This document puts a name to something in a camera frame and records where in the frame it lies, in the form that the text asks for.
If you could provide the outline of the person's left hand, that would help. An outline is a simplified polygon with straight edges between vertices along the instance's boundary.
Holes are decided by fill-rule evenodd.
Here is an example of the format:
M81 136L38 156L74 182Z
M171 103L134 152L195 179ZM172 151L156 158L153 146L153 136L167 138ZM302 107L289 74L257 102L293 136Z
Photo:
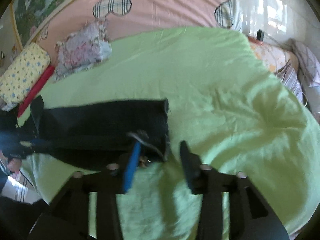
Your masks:
M18 158L12 158L8 161L7 168L10 172L17 173L22 166L22 160Z

